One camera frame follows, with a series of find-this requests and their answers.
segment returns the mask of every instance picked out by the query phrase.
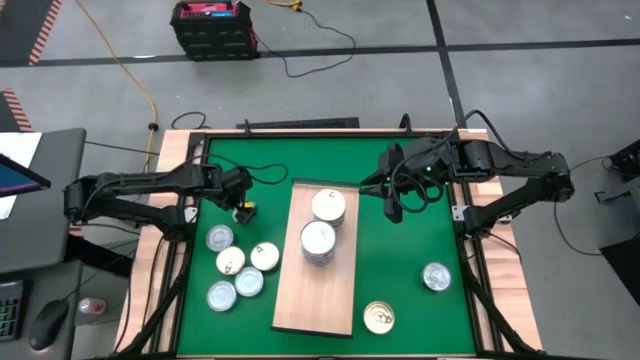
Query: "wooden table frame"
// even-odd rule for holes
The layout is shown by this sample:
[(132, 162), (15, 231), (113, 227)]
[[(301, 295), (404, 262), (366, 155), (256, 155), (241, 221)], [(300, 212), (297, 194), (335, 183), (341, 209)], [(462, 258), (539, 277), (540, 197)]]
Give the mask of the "wooden table frame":
[[(414, 129), (413, 137), (423, 136), (425, 134), (444, 133), (449, 129)], [(195, 135), (214, 135), (216, 137), (238, 137), (245, 134), (245, 130), (237, 129), (207, 129), (207, 130), (168, 130), (165, 132), (162, 142), (160, 156), (156, 171), (169, 171), (174, 167), (183, 163), (189, 156), (193, 156)], [(388, 136), (392, 137), (405, 135), (404, 129), (254, 129), (249, 136)], [(459, 130), (461, 139), (479, 139), (489, 140), (489, 135), (484, 129), (461, 129)], [(478, 184), (470, 184), (470, 198), (474, 205), (486, 205), (495, 201), (502, 196), (502, 187), (500, 180), (496, 177), (490, 181)], [(465, 191), (460, 185), (454, 185), (455, 202), (458, 205), (465, 204)], [(178, 196), (172, 193), (153, 194), (149, 198), (149, 204), (156, 207), (164, 207), (175, 205), (178, 202)], [(494, 227), (493, 233), (504, 238), (514, 246), (515, 239), (510, 225), (498, 224)], [(142, 328), (143, 314), (147, 310), (147, 320), (158, 305), (159, 295), (168, 287), (169, 280), (173, 281), (180, 269), (184, 254), (185, 244), (170, 246), (169, 243), (163, 241), (159, 244), (161, 232), (154, 226), (145, 226), (140, 233), (140, 240), (136, 252), (133, 270), (131, 274), (131, 313), (129, 316), (128, 326), (124, 338), (118, 350), (125, 348), (135, 335)], [(154, 254), (156, 247), (160, 246), (153, 274), (151, 269), (153, 266)], [(467, 254), (473, 254), (474, 250), (478, 251), (478, 256), (474, 256), (471, 263), (472, 269), (476, 276), (481, 280), (490, 283), (491, 295), (493, 300), (504, 315), (513, 329), (522, 337), (522, 339), (535, 349), (541, 348), (540, 338), (536, 322), (531, 309), (529, 293), (524, 279), (522, 266), (518, 260), (518, 256), (504, 244), (487, 238), (482, 241), (478, 249), (474, 249), (470, 242), (465, 242)], [(165, 272), (167, 266), (172, 269), (171, 273)], [(129, 296), (125, 300), (123, 306), (120, 326), (116, 339), (119, 339), (124, 330), (125, 319), (127, 317)], [(176, 302), (173, 301), (171, 307), (165, 314), (162, 322), (162, 329), (155, 336), (154, 349), (158, 352), (171, 351), (177, 347), (175, 344), (176, 332)], [(479, 335), (474, 335), (476, 348), (479, 347), (478, 342), (482, 344), (485, 350), (497, 350), (494, 339), (497, 338), (495, 329), (492, 330), (484, 308), (475, 299), (477, 312)]]

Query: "concrete floor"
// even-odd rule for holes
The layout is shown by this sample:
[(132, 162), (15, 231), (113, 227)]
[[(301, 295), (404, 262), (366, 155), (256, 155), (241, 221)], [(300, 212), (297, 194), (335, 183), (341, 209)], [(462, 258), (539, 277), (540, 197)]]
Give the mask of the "concrete floor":
[[(85, 3), (120, 55), (181, 53), (168, 25), (174, 0)], [(348, 46), (303, 15), (258, 0), (247, 3), (256, 31), (273, 49)], [(634, 0), (447, 0), (437, 6), (448, 44), (640, 38), (640, 4)], [(307, 0), (305, 8), (321, 23), (352, 34), (359, 45), (435, 44), (423, 0)], [(450, 57), (465, 110), (483, 110), (514, 149), (558, 151), (577, 164), (615, 152), (640, 135), (638, 50), (483, 51)], [(65, 1), (42, 59), (107, 56), (75, 2)], [(290, 62), (297, 72), (338, 59)], [(363, 127), (395, 127), (405, 112), (415, 126), (454, 123), (436, 53), (360, 55), (295, 80), (284, 76), (279, 59), (129, 68), (157, 104), (162, 129), (191, 110), (205, 112), (216, 128), (244, 119), (346, 116), (359, 116)], [(115, 65), (5, 68), (0, 88), (15, 90), (36, 131), (84, 127), (91, 140), (136, 148), (146, 144), (147, 105)], [(482, 123), (474, 120), (469, 126)], [(87, 146), (82, 174), (140, 171), (143, 162), (143, 155)], [(627, 237), (631, 230), (614, 226), (613, 211), (598, 206), (592, 195), (617, 180), (595, 162), (576, 171), (574, 182), (576, 195), (559, 206), (573, 244), (597, 251)], [(519, 184), (503, 183), (506, 190)], [(562, 243), (550, 209), (538, 204), (514, 221), (544, 348), (558, 355), (637, 358), (640, 307), (603, 258), (581, 256)], [(104, 229), (86, 232), (98, 243), (128, 238)], [(117, 323), (91, 327), (77, 337), (73, 357), (106, 354), (116, 329)]]

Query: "green mat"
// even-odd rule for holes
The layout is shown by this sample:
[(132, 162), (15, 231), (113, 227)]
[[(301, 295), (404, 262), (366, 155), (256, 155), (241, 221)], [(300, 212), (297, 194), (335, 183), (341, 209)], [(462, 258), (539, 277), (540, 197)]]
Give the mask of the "green mat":
[[(360, 182), (376, 168), (378, 154), (388, 144), (406, 139), (214, 139), (210, 152), (240, 164), (283, 163), (289, 179), (276, 186), (254, 183), (248, 200), (258, 215), (246, 226), (231, 214), (204, 201), (196, 234), (189, 284), (178, 341), (179, 355), (365, 355), (471, 354), (474, 352), (464, 288), (456, 255), (446, 196), (422, 214), (405, 213), (392, 224), (382, 213), (382, 200), (360, 197), (353, 318), (353, 339), (283, 333), (270, 330), (278, 269), (265, 274), (257, 298), (239, 297), (226, 313), (212, 311), (206, 302), (209, 287), (219, 280), (233, 282), (215, 267), (215, 254), (205, 244), (209, 228), (230, 226), (235, 245), (247, 255), (257, 243), (273, 242), (282, 252), (291, 198), (291, 178)], [(211, 158), (210, 162), (230, 164)], [(264, 180), (277, 180), (281, 169), (256, 171)], [(440, 294), (424, 288), (420, 272), (429, 262), (445, 264), (451, 287)], [(364, 326), (362, 313), (375, 300), (387, 302), (396, 315), (394, 328), (374, 335)]]

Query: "white paper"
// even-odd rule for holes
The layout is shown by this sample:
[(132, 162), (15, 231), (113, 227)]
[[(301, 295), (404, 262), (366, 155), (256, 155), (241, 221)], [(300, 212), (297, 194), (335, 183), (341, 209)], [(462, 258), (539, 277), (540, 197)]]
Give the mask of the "white paper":
[[(42, 133), (0, 133), (0, 154), (28, 168)], [(0, 220), (11, 214), (17, 195), (0, 197)]]

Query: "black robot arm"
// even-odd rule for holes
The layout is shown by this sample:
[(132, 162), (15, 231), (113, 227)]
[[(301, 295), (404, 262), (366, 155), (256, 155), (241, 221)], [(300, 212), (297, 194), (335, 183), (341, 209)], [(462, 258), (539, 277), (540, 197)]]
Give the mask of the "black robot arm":
[(166, 240), (186, 241), (193, 237), (194, 225), (186, 221), (183, 208), (156, 208), (117, 197), (167, 192), (192, 196), (212, 201), (223, 210), (235, 209), (236, 220), (246, 224), (256, 214), (256, 208), (245, 202), (252, 186), (251, 175), (243, 167), (223, 171), (218, 165), (183, 164), (169, 172), (103, 173), (80, 178), (64, 189), (64, 214), (73, 223), (108, 216), (152, 224)]
[[(467, 234), (489, 230), (504, 216), (517, 216), (538, 201), (568, 200), (574, 193), (569, 167), (558, 153), (534, 154), (505, 150), (483, 140), (422, 138), (405, 149), (394, 144), (380, 154), (378, 170), (361, 182), (362, 194), (384, 199), (384, 214), (394, 223), (402, 221), (403, 209), (419, 212), (439, 200), (443, 185), (478, 183), (494, 176), (527, 178), (520, 189), (486, 206), (468, 206), (457, 215)], [(435, 197), (427, 194), (436, 188)], [(400, 195), (416, 191), (424, 199), (421, 209), (409, 209)]]

